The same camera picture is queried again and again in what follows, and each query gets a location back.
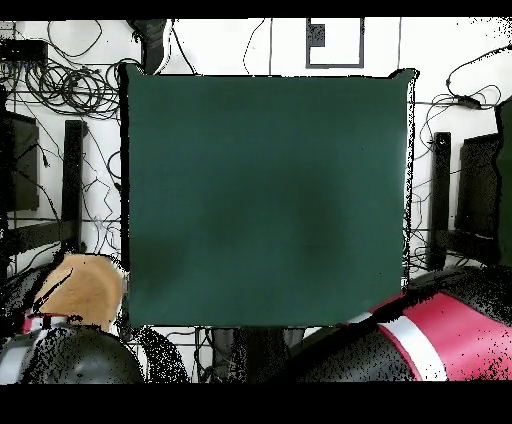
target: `black monitor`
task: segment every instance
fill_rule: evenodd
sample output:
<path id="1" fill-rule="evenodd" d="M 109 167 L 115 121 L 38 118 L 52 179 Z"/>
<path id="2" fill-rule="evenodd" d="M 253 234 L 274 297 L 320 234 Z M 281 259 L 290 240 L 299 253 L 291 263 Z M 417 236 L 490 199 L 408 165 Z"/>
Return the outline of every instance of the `black monitor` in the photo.
<path id="1" fill-rule="evenodd" d="M 12 128 L 11 145 L 14 154 L 16 169 L 12 171 L 11 185 L 6 198 L 7 210 L 26 211 L 37 210 L 39 207 L 38 181 L 39 149 L 35 148 L 39 142 L 39 128 L 36 120 L 17 113 L 6 112 L 4 120 Z"/>

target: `dark green panel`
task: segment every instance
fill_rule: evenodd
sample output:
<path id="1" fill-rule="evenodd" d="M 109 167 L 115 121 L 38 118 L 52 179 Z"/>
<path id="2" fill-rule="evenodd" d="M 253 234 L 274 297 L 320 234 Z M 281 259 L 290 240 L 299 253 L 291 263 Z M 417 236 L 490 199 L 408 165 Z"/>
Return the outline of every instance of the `dark green panel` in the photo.
<path id="1" fill-rule="evenodd" d="M 413 71 L 128 75 L 134 325 L 332 325 L 399 291 Z"/>

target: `white stripe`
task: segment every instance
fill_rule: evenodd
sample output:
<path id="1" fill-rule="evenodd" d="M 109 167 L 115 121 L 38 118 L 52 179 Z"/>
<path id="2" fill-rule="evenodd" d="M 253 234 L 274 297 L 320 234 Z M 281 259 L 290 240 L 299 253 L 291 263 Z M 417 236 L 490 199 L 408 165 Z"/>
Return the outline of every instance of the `white stripe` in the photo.
<path id="1" fill-rule="evenodd" d="M 43 319 L 42 318 L 32 318 L 30 323 L 30 332 L 40 330 L 43 328 Z"/>
<path id="2" fill-rule="evenodd" d="M 409 318 L 380 324 L 387 328 L 409 354 L 423 381 L 447 381 L 446 370 L 432 343 Z"/>
<path id="3" fill-rule="evenodd" d="M 361 315 L 358 315 L 357 317 L 354 317 L 352 319 L 349 319 L 347 323 L 349 324 L 357 324 L 358 322 L 362 322 L 365 319 L 368 319 L 372 316 L 370 312 L 363 312 Z"/>
<path id="4" fill-rule="evenodd" d="M 14 347 L 7 350 L 0 364 L 0 384 L 15 384 L 18 381 L 29 348 Z"/>

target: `tan cushion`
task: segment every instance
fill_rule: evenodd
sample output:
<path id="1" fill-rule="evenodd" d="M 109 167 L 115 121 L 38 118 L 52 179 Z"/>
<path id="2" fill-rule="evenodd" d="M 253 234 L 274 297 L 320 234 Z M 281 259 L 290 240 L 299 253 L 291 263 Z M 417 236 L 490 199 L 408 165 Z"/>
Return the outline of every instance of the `tan cushion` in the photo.
<path id="1" fill-rule="evenodd" d="M 59 282 L 69 277 L 60 285 Z M 37 293 L 37 303 L 58 286 L 39 308 L 40 312 L 79 315 L 82 324 L 99 325 L 109 331 L 122 298 L 122 279 L 112 263 L 103 256 L 68 255 L 48 275 Z"/>

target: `black border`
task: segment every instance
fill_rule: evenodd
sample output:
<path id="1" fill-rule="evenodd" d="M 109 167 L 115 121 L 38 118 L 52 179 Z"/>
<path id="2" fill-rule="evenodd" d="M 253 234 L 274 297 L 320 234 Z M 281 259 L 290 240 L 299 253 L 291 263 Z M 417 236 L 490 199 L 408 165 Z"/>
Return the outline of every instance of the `black border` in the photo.
<path id="1" fill-rule="evenodd" d="M 364 68 L 364 18 L 360 20 L 360 32 L 359 32 L 359 62 L 348 63 L 348 64 L 318 64 L 311 63 L 311 38 L 310 38 L 310 27 L 311 18 L 306 18 L 306 69 L 335 69 L 335 68 L 349 68 L 349 69 L 362 69 Z"/>

